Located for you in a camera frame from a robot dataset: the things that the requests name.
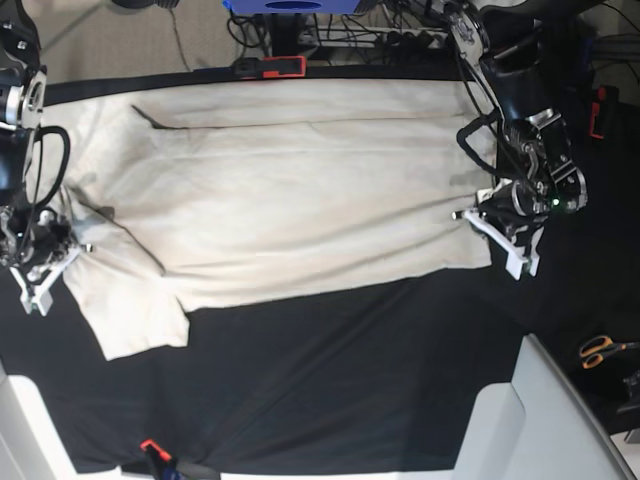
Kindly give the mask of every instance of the white cloth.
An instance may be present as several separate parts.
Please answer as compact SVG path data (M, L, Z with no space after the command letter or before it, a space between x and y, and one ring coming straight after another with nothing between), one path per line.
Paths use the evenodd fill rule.
M490 186L455 142L472 112L459 83L406 80L189 86L47 108L44 123L72 140L57 204L96 247L65 283L113 359L185 346L185 311L485 266L486 243L451 219ZM494 159L493 139L474 137ZM48 181L60 151L46 139Z

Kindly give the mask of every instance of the black table surface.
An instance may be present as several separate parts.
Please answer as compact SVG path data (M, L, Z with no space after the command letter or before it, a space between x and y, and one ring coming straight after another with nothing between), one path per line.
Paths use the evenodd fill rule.
M141 460L149 437L225 472L450 469L475 396L509 381L529 332L611 432L640 426L615 415L640 358L586 373L576 359L595 333L640 338L638 120L621 107L606 140L583 148L589 206L549 221L534 279L513 281L496 255L486 269L201 310L189 347L106 362L62 283L50 316L28 317L3 274L0 357L36 382L84 472Z

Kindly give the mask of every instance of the black cable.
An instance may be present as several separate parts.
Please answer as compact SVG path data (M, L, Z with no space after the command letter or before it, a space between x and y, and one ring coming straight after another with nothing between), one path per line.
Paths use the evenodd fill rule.
M412 18L414 18L421 26L425 26L424 25L424 20L421 19L418 14L416 12L414 12L413 10L406 10L405 13L407 15L411 15Z
M182 60L182 65L184 66L187 72L191 71L191 67L189 67L189 62L187 62L187 57L184 54L184 48L182 46L182 39L180 38L180 31L178 30L178 19L176 18L176 12L174 12L173 8L167 9L169 15L171 15L171 20L173 22L173 33L176 37L176 44L178 45L178 52L180 53L180 59Z
M33 193L33 202L31 203L31 213L29 213L27 226L22 233L20 246L16 250L15 256L13 257L13 262L9 262L9 267L14 262L22 264L22 253L24 252L24 248L27 246L27 238L29 237L29 232L31 232L31 226L33 225L36 214L40 213L38 212L38 194L40 193L40 181L42 180L42 164L44 158L44 136L40 134L40 130L36 134L36 141L37 140L40 140L40 160L38 161L38 175L36 176L36 187Z
M327 40L331 41L331 25L333 25L333 13L329 15L329 25L327 26Z
M370 12L364 12L364 13L350 13L349 16L350 17L356 17L356 18L362 18L362 17L366 17L367 15L369 15Z
M387 5L387 7L391 10L391 13L393 13L393 17L391 18L391 23L393 24L393 28L402 28L402 25L398 24L398 17L400 16L399 12L398 12L398 8L397 8L397 2L395 0L387 0L386 2L383 2L384 4Z
M476 109L476 112L478 113L478 115L481 116L481 117L484 117L485 114L482 112L482 109L480 108L480 105L478 104L478 101L476 100L475 95L471 91L471 87L469 86L469 80L467 80L467 77L464 74L463 65L462 65L462 59L460 58L460 52L458 50L456 50L456 52L455 52L455 57L456 57L456 64L458 66L458 72L460 74L460 79L462 80L462 83L464 84L465 90L467 91L467 94L469 95L469 98L471 99L471 103L473 104L473 107ZM488 95L488 97L489 97L489 99L491 99L491 102L494 103L493 99L491 98L491 96ZM521 177L521 179L537 195L537 190L535 188L535 185L533 185L533 182L531 181L531 179L527 176L525 171L522 169L522 166L520 165L520 163L515 158L513 158L511 153L508 151L508 147L506 145L504 145L502 138L500 138L500 136L498 135L498 132L496 132L496 130L493 128L492 125L487 125L487 127L489 128L489 130L491 131L491 133L495 137L496 143L498 144L498 147L502 149L502 153L505 155L507 160L509 160L509 163L511 163L513 168L515 168L515 170L518 173L519 177ZM509 175L504 175L504 174L495 175L495 176L503 176L505 178L509 178Z
M620 38L620 37L638 37L640 34L638 33L615 33L611 35L603 35L602 37L597 37L593 39L593 43L606 43L603 40L608 40L610 38Z
M413 11L411 10L411 3L410 2L405 2L403 0L390 0L388 3L391 4L391 10L393 11L393 23L396 25L396 28L400 29L400 35L402 35L402 30L404 28L404 24L407 24L408 28L411 28L411 23L409 23L407 21L406 18L404 18L404 13L411 13L413 14Z
M629 23L629 25L631 25L634 28L634 30L636 32L640 33L640 28L638 28L638 26L634 22L632 22L629 17L627 17L624 13L622 13L622 10L620 10L617 7L614 7L613 5L609 5L608 3L601 3L600 5L602 5L603 7L610 8L611 10L615 10L616 12L618 12L618 14L622 18L624 18Z
M386 63L386 59L387 59L387 41L385 38L384 33L380 32L380 31L376 31L376 30L372 30L369 27L364 26L362 23L360 23L359 21L357 21L356 19L354 19L351 15L343 15L343 17L346 18L346 20L355 23L358 27L360 27L365 33L364 35L374 35L375 36L375 40L373 42L371 41L363 41L363 43L372 43L374 46L382 46L383 47L383 55L382 57L376 57L376 58L371 58L369 55L366 56L365 59L365 64L370 65L373 61L377 61L377 60L383 60L383 63ZM356 46L357 46L357 37L361 36L361 35L356 35L354 33L353 30L351 30L345 23L345 19L343 19L343 24L345 26L345 29L351 33L351 38L354 39L354 41L356 42Z
M238 29L240 30L240 34L242 35L242 38L238 38L236 36L235 32L231 28L231 25L235 25L238 27ZM249 34L245 30L246 25L252 26L254 31L256 32L256 36L258 37L258 40L255 43L250 42ZM243 17L243 16L234 14L232 11L229 11L229 19L227 20L227 32L229 33L231 38L235 40L237 44L242 46L242 51L238 56L238 58L236 59L236 61L240 60L241 58L244 58L249 48L259 47L262 49L262 52L265 57L269 56L269 48L266 44L266 36L267 36L266 27L263 26L262 28L263 28L263 31L260 30L260 26L258 25L258 20L255 16Z
M316 15L315 13L313 14L313 22L316 25L316 36L318 37L318 47L323 48L322 39L320 38L320 27L318 26L318 15ZM329 64L330 67L333 67L333 63L331 63L331 60L327 59L326 62Z
M600 65L599 67L593 67L591 68L591 72L593 73L597 73L601 70L605 70L609 67L612 67L614 65L626 65L627 68L631 71L631 74L634 76L634 78L636 79L636 83L638 85L640 85L640 75L638 75L638 72L636 72L635 68L633 68L633 66L631 65L632 62L628 61L628 60L613 60L609 63L605 63L604 65Z
M467 142L467 139L471 135L473 135L476 131L480 130L480 128L482 128L483 126L489 125L490 123L497 121L499 117L500 117L500 111L494 110L489 115L481 115L475 118L468 125L458 130L458 133L456 134L456 142L458 143L460 148L462 148L464 153L466 153L467 156L471 159L471 161L473 161L473 163L475 163L478 167L480 167L489 175L493 177L507 177L512 180L515 180L515 178L513 178L513 175L505 175L499 172L496 167L494 167L493 165L490 165L488 162L480 158L480 155L478 155L478 153L473 149L473 147L471 147L471 145L469 145L469 143Z
M362 37L366 37L368 36L368 33L355 33L354 30L351 30L351 35L348 34L348 32L346 32L346 35L344 37L340 37L340 38L332 38L331 41L332 42L349 42L350 40L354 40L356 38L359 38L360 40L358 40L358 43L370 43L371 45L375 45L376 41L375 40L362 40Z
M503 218L509 220L512 223L517 225L536 225L539 224L539 221L536 221L537 218L544 218L548 215L528 215L522 216L517 213L513 213L509 210L505 210L503 208L496 207L491 205L489 202L482 202L478 204L478 211L481 213L486 213L492 217Z
M45 195L45 197L40 200L36 205L37 213L46 207L53 197L58 193L60 187L62 186L62 181L64 180L64 176L67 173L67 167L69 166L69 157L71 155L71 139L69 138L69 134L62 127L42 127L38 130L38 135L40 137L41 146L44 145L44 137L47 135L58 135L62 139L62 160L60 161L60 168L58 170L58 175L51 186L49 192Z
M342 21L342 25L344 26L344 29L347 31L348 34L351 35L351 39L354 41L355 47L353 48L353 50L360 55L360 58L362 58L362 61L365 63L365 65L369 65L369 59L367 58L366 55L364 55L363 52L360 51L360 45L358 45L358 38L355 37L355 33L353 32L353 30L351 30L349 28L349 26L347 25L347 20L349 20L349 16L348 15L341 15L340 16L340 20Z
M456 46L456 51L458 52L458 57L456 57L456 58L458 59L458 61L460 61L460 51L457 49L457 46ZM496 104L495 100L493 99L493 95L491 95L491 92L489 92L489 88L484 84L484 82L478 76L476 71L473 68L471 68L470 66L467 66L466 70L467 70L467 72L469 72L469 74L471 74L471 76L473 77L473 80L476 83L476 85L478 85L480 88L482 88L482 91L484 92L485 96L491 102L491 106L493 108L498 108L498 105Z

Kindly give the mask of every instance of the wire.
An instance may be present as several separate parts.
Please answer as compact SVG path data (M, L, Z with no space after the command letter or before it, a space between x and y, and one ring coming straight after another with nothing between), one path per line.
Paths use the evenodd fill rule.
M456 51L458 52L458 56L456 58L459 59L460 58L460 50L457 47L456 47ZM476 82L476 85L479 85L480 88L482 88L482 91L484 92L485 96L491 102L491 106L493 108L498 108L498 105L496 104L496 102L493 99L493 95L491 95L491 92L489 92L489 88L484 84L484 82L478 76L476 71L471 67L467 68L466 70L467 70L467 72L469 72L471 74L471 76L473 77L473 80Z
M414 16L418 22L422 24L422 20L420 20L415 12L413 12L411 8L411 2L408 0L387 0L387 3L391 6L391 10L393 12L393 24L394 28L398 28L400 30L400 34L402 35L402 30L404 28L404 24L407 25L408 28L411 28L411 23L404 17L404 14L407 13L409 15Z
M593 43L606 43L606 40L609 40L609 39L612 39L612 38L621 38L621 37L636 38L638 36L640 36L640 34L638 34L638 33L616 33L616 34L612 34L612 35L603 35L602 37L594 38L593 39Z
M318 15L316 15L315 13L313 14L313 22L316 25L316 36L318 37L318 47L323 48L322 39L320 38L320 27L318 25ZM331 60L327 59L326 62L329 64L330 67L333 67L333 63L331 63Z
M640 75L638 75L638 72L636 72L635 68L633 68L631 62L628 60L613 60L609 63L605 63L604 65L600 65L599 67L592 66L591 71L593 73L597 73L614 65L626 65L626 67L631 71L632 75L636 79L636 83L640 85Z
M546 216L546 215L522 216L522 215L513 213L509 210L505 210L504 208L491 205L488 202L481 202L480 204L478 204L478 210L482 213L487 213L493 217L509 220L510 222L515 223L516 225L536 225L540 223L537 219Z
M22 234L20 246L16 250L15 256L13 257L13 262L9 262L9 265L13 264L14 262L22 264L22 254L24 252L24 248L27 245L27 238L29 237L29 233L31 232L31 226L33 225L33 220L35 219L36 211L38 210L38 194L40 193L40 181L42 180L42 164L44 158L44 136L40 134L40 131L38 131L37 135L40 138L40 160L38 161L38 175L36 176L36 187L33 193L33 202L31 203L31 213L29 214L27 227L24 229L24 232Z
M624 13L622 13L622 10L620 10L617 7L614 7L613 5L609 5L608 3L601 3L600 5L602 5L603 7L610 8L611 10L615 10L616 12L618 12L618 14L622 18L624 18L629 23L629 25L631 25L634 28L634 30L636 32L640 33L640 28L638 28L638 26L634 22L632 22L629 17L627 17Z
M361 51L360 45L358 45L358 38L355 36L355 33L353 32L353 30L351 30L351 28L349 28L349 26L347 25L347 20L350 20L349 15L341 15L340 16L340 20L342 21L342 25L344 26L344 29L347 31L348 34L350 34L350 39L353 40L355 47L354 47L354 51L360 55L360 58L362 58L362 61L365 63L365 65L369 65L369 59L367 58L367 56Z
M69 134L67 133L67 131L62 127L55 127L55 126L42 127L40 128L38 133L40 135L41 142L43 142L44 137L47 135L58 135L62 139L62 146L63 146L62 160L60 161L60 168L58 169L58 175L56 176L56 179L54 180L53 185L51 186L51 189L49 190L49 192L45 195L45 197L42 200L38 202L37 210L39 213L40 210L46 207L49 204L49 202L53 200L53 197L55 196L55 194L58 193L58 190L60 190L60 187L62 187L62 181L64 180L64 176L67 173L67 167L69 166L69 157L71 155L71 139L69 138Z
M238 38L238 36L231 28L231 25L235 25L236 27L238 27L242 38ZM246 25L252 26L256 33L256 36L258 37L258 40L256 40L254 43L251 43L249 33L247 30L245 30ZM250 48L261 48L264 56L269 56L269 48L266 44L266 27L263 26L262 28L263 31L260 31L260 25L258 25L258 19L255 16L243 17L236 15L232 11L229 11L229 19L227 20L227 32L229 32L231 38L233 38L238 45L242 46L242 51L236 61L244 58L244 56L247 54L247 50Z
M184 66L187 72L190 72L191 67L189 67L189 62L187 62L187 57L184 54L182 39L180 38L180 31L178 30L178 19L176 18L176 12L174 12L173 8L169 8L168 12L169 12L169 15L171 15L171 20L173 22L173 33L176 37L176 44L178 45L178 52L180 53L180 59L182 60L182 65Z
M358 43L367 43L367 44L371 44L371 45L375 45L376 41L375 40L362 40L363 37L366 37L368 35L370 35L369 33L355 33L354 30L351 30L352 34L349 35L348 33L345 36L342 36L340 38L332 38L331 41L332 42L349 42L351 40L354 40L356 38L359 38L360 40L358 41ZM342 30L337 30L333 33L344 33Z
M329 25L327 26L327 40L331 41L331 25L333 25L333 14L329 15Z
M482 112L482 109L480 108L480 105L478 104L478 101L475 97L475 95L473 94L473 92L471 91L471 87L469 86L469 80L467 80L467 76L464 74L464 69L463 69L463 64L462 64L462 59L460 58L460 52L458 50L456 50L456 64L458 66L458 72L460 73L460 79L462 80L462 83L464 84L465 90L467 91L467 94L469 95L469 98L471 99L471 103L473 104L473 107L476 109L476 112L478 113L478 115L480 116L484 116L485 114ZM507 146L504 144L504 141L502 140L502 138L498 135L498 132L496 132L496 130L493 128L492 125L487 125L487 127L489 128L489 130L491 131L492 135L495 137L496 139L496 143L498 144L498 147L502 149L502 153L504 153L505 157L507 158L507 160L509 160L509 163L511 163L511 165L513 166L513 168L516 170L516 172L518 173L518 175L522 178L522 180L529 186L529 188L532 189L533 192L536 193L537 195L537 190L535 188L535 186L533 185L533 182L531 181L531 179L527 176L527 174L525 173L525 171L522 169L522 166L520 165L520 163L518 161L516 161L515 158L513 158L513 156L511 155L511 153L509 152Z
M352 23L355 23L357 26L359 26L365 33L369 33L372 35L376 35L376 37L378 39L380 39L382 37L382 32L376 31L376 30L371 30L371 28L369 27L365 27L362 23L360 23L359 21L357 21L355 18L353 18L351 15L343 15L344 17L347 18L347 20L349 20Z

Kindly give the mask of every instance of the red clamp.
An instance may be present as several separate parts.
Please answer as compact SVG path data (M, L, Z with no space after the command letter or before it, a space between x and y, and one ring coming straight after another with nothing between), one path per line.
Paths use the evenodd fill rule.
M140 448L145 452L148 451L149 447L153 448L164 462L169 463L171 461L171 455L150 438L140 444Z
M243 58L231 66L233 73L245 80L256 78L300 78L307 74L307 58L295 57L266 57Z
M615 87L600 87L591 103L589 136L603 140L615 116L620 91Z

